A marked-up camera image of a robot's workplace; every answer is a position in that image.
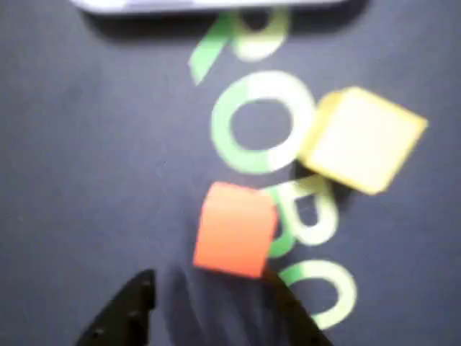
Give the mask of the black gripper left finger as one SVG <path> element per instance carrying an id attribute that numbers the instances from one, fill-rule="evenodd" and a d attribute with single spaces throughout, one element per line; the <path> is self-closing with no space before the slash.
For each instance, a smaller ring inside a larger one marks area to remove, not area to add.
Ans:
<path id="1" fill-rule="evenodd" d="M 80 346 L 143 346 L 149 343 L 150 314 L 156 307 L 156 273 L 143 270 L 129 279 L 89 324 Z"/>

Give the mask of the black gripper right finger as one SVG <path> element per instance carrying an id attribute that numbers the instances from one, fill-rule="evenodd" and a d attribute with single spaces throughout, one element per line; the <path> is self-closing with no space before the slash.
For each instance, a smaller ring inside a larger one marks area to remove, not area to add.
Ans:
<path id="1" fill-rule="evenodd" d="M 274 294 L 274 301 L 287 330 L 290 345 L 333 346 L 277 273 L 265 268 L 262 279 Z"/>

